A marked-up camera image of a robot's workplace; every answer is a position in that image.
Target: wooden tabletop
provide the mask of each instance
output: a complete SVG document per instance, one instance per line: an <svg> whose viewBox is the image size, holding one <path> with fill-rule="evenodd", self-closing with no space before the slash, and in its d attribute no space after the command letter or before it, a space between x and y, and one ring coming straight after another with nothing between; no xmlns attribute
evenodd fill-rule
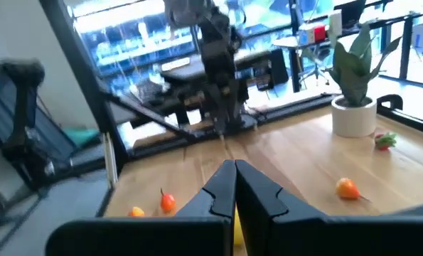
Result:
<svg viewBox="0 0 423 256"><path fill-rule="evenodd" d="M245 132L127 164L106 216L134 206L160 215L159 189L183 207L226 159L244 159L291 193L329 215L380 215L423 203L423 133L378 117L376 133L395 132L397 146L374 149L373 136L346 139L332 133L323 108ZM351 178L368 199L342 201L337 180Z"/></svg>

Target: glass wall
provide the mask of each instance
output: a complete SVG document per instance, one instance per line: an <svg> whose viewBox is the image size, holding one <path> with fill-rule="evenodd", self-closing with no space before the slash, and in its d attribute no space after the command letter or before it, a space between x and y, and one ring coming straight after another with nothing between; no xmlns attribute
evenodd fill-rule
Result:
<svg viewBox="0 0 423 256"><path fill-rule="evenodd" d="M162 0L142 1L79 16L75 27L103 76L195 50L189 28L170 31Z"/></svg>
<svg viewBox="0 0 423 256"><path fill-rule="evenodd" d="M261 51L272 41L291 35L289 0L213 0L230 17L243 35L242 49ZM306 20L322 16L348 0L301 0ZM377 0L367 0L367 4ZM367 8L365 13L380 6ZM184 58L198 52L194 30L171 31L164 16L163 0L91 1L73 9L75 27L88 49L99 76L114 92L125 90L142 79L159 76L159 63ZM372 31L373 52L380 49L380 30ZM349 47L354 37L341 39ZM331 64L330 50L324 62ZM286 67L289 56L284 51ZM304 71L314 64L303 60Z"/></svg>

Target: table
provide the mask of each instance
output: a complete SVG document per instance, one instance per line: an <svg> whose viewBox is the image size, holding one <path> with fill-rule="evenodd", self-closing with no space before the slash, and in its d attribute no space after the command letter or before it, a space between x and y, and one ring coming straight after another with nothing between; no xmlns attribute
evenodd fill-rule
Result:
<svg viewBox="0 0 423 256"><path fill-rule="evenodd" d="M389 11L383 11L382 17L383 19L376 19L373 21L369 21L369 27L371 30L377 29L377 28L385 28L390 27L392 24L405 21L404 24L404 31L403 31L403 40L402 40L402 48L401 48L401 63L400 63L400 74L398 78L393 78L388 75L384 75L384 78L388 79L396 79L401 80L402 82L410 82L415 85L421 85L423 86L422 82L416 82L416 81L410 81L407 79L407 71L409 68L409 55L410 55L410 46L412 45L412 28L413 28L413 20L414 18L419 18L423 16L422 13L408 13L408 14L402 14L399 11L390 9ZM360 29L357 27L350 28L350 29L344 29L343 34L339 36L339 38L355 35L360 32ZM299 41L297 39L297 36L288 36L286 38L280 38L278 40L275 40L273 42L273 45L287 48L289 51L289 57L290 57L290 67L291 67L291 78L292 78L292 85L294 88L294 92L299 92L301 90L301 85L299 83L299 73L300 66L298 63L298 49L302 48L308 48L313 45L318 45L320 43L324 43L328 41L326 38L323 41L318 41L312 44L305 44L305 45L299 45ZM385 42L385 39L382 40L382 45L387 46L387 42Z"/></svg>
<svg viewBox="0 0 423 256"><path fill-rule="evenodd" d="M127 164L105 217L126 216L138 206L162 216L159 188L183 207L225 159L244 159L291 193L329 215L380 215L423 203L423 133L378 117L377 133L399 135L397 147L374 150L373 136L337 137L330 108L322 108L260 127L223 143L212 140ZM338 179L355 181L364 197L342 201ZM236 248L236 255L245 255Z"/></svg>
<svg viewBox="0 0 423 256"><path fill-rule="evenodd" d="M270 60L273 65L273 80L276 84L286 82L288 80L287 71L285 69L284 57L280 49L277 50L261 50L261 51L249 51L240 50L235 55L235 64L237 70L244 70L252 67L254 64L262 63L265 60ZM166 82L179 85L196 85L207 81L205 68L199 55L193 55L190 57L189 64L177 67L171 70L163 71L161 73ZM132 97L131 92L126 93L127 97ZM161 112L164 115L176 113L179 124L188 124L188 118L186 115L186 108L181 104L178 98L168 97L164 100L162 105L153 107L157 112ZM134 117L131 120L133 128L139 127L151 120L144 119L141 117Z"/></svg>
<svg viewBox="0 0 423 256"><path fill-rule="evenodd" d="M235 65L237 71L241 71L247 68L251 68L254 64L260 63L263 60L270 60L272 62L272 68L276 68L273 72L273 76L278 83L287 81L287 72L285 70L284 58L282 51L277 50L256 50L250 51L241 49L235 54ZM201 55L193 55L190 57L190 62L187 65L183 65L178 68L161 72L166 82L189 82L189 83L200 83L206 82L207 77L205 73L205 67L201 59Z"/></svg>
<svg viewBox="0 0 423 256"><path fill-rule="evenodd" d="M180 46L190 42L192 42L192 36L182 36L173 41L164 41L161 43L157 43L155 45L140 47L140 48L137 48L136 50L131 50L126 53L121 52L119 53L119 55L116 55L116 56L100 58L97 61L97 65L98 66L110 65L113 63L121 62L123 60L129 60L130 58L136 58L142 55L158 52L160 50L165 50L170 47L176 47L176 46Z"/></svg>

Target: floor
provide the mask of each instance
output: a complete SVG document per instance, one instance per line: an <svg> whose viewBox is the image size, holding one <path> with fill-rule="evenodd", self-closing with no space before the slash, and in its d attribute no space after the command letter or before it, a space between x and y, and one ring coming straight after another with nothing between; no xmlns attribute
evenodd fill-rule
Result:
<svg viewBox="0 0 423 256"><path fill-rule="evenodd" d="M414 52L411 54L411 62L419 63ZM394 67L398 67L396 60L387 61ZM421 68L411 68L411 73L423 74L423 63ZM412 86L399 86L396 82L383 80L381 85L391 93L397 91L402 93L406 102L406 111L423 114L423 89ZM316 87L315 81L308 82L308 88ZM268 98L283 98L291 91L291 85L277 87L274 92L264 94ZM132 146L141 132L127 133L127 146ZM98 171L82 179L75 179L60 183L53 187L48 197L42 200L37 209L28 220L18 229L12 239L0 250L0 256L13 255L43 255L43 247L48 235L62 223L81 217L92 217L96 214L104 194L106 192L106 178L104 171ZM26 202L13 209L13 214L23 213L36 202L35 198L29 198ZM10 231L10 225L0 229L0 240Z"/></svg>

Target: office chair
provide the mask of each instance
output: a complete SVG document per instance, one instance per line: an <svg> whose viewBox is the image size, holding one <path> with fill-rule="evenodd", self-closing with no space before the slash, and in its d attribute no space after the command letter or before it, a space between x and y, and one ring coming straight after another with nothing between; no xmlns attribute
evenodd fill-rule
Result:
<svg viewBox="0 0 423 256"><path fill-rule="evenodd" d="M320 61L324 61L326 57L328 57L331 53L331 44L330 43L324 43L319 44L314 49L314 55L318 57ZM300 82L304 82L307 78L315 75L316 80L318 80L318 77L323 77L326 79L326 85L330 84L330 81L325 76L325 74L319 69L319 66L317 64L314 64L314 69L310 72L308 72L305 75L302 75L302 78L300 79Z"/></svg>

